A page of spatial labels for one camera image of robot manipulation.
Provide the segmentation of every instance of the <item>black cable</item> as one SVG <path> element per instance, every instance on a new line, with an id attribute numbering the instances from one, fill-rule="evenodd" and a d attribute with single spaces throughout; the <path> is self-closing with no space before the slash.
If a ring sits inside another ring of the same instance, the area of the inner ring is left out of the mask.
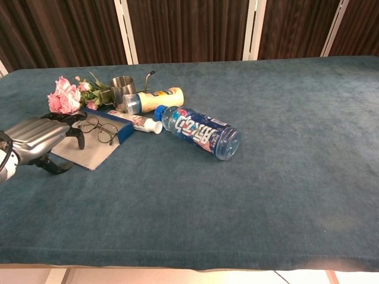
<path id="1" fill-rule="evenodd" d="M 5 158 L 3 159 L 3 161 L 0 164 L 0 172 L 1 172 L 2 169 L 4 168 L 5 164 L 9 160 L 9 157 L 11 156 L 12 148 L 13 148 L 13 142 L 12 142 L 12 139 L 8 135 L 6 135 L 4 131 L 1 131 L 1 130 L 0 130 L 0 139 L 2 139 L 4 142 L 6 142 L 8 144 L 8 151 L 5 155 Z"/>
<path id="2" fill-rule="evenodd" d="M 290 284 L 283 276 L 281 276 L 278 272 L 273 270 L 281 279 L 283 279 L 287 284 Z"/>

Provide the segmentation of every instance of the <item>table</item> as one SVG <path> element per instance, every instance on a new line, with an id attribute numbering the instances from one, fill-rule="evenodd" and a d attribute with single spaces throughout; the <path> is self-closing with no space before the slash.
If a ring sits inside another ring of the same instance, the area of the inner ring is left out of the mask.
<path id="1" fill-rule="evenodd" d="M 0 263 L 379 271 L 379 57 L 19 70 L 0 128 L 47 113 L 65 76 L 120 75 L 240 129 L 218 161 L 135 132 L 95 172 L 20 166 L 0 185 Z"/>

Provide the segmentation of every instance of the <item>plastic bottle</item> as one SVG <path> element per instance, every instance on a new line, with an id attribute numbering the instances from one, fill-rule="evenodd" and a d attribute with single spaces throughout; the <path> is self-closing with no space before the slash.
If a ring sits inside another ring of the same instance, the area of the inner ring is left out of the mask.
<path id="1" fill-rule="evenodd" d="M 158 105 L 181 107 L 183 103 L 183 91 L 181 88 L 176 87 L 154 93 L 139 92 L 132 95 L 123 95 L 124 109 L 129 115 L 153 111 Z"/>
<path id="2" fill-rule="evenodd" d="M 159 134 L 162 131 L 162 123 L 160 121 L 154 121 L 151 118 L 141 117 L 135 114 L 127 115 L 120 111 L 108 111 L 108 114 L 131 121 L 133 128 L 138 131 L 154 132 L 155 134 Z"/>
<path id="3" fill-rule="evenodd" d="M 241 142 L 237 129 L 193 109 L 160 105 L 155 110 L 154 119 L 161 121 L 173 135 L 201 147 L 220 160 L 229 160 Z"/>

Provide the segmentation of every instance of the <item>stainless steel cup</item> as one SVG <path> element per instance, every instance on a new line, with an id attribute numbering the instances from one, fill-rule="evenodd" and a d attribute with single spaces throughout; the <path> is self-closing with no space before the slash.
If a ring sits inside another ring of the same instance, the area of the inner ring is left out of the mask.
<path id="1" fill-rule="evenodd" d="M 111 80 L 111 90 L 114 95 L 114 107 L 117 111 L 125 111 L 123 95 L 136 93 L 136 86 L 132 77 L 119 76 Z"/>

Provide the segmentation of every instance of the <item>robotic arm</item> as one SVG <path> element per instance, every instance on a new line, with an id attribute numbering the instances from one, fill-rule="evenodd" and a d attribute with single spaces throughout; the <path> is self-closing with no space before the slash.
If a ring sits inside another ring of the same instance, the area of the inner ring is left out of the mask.
<path id="1" fill-rule="evenodd" d="M 76 137 L 78 146 L 84 149 L 83 132 L 72 124 L 85 120 L 81 114 L 49 113 L 41 118 L 30 118 L 6 131 L 0 131 L 0 183 L 14 175 L 16 167 L 34 164 L 44 170 L 59 174 L 69 170 L 72 162 L 56 165 L 48 153 L 65 137 Z"/>

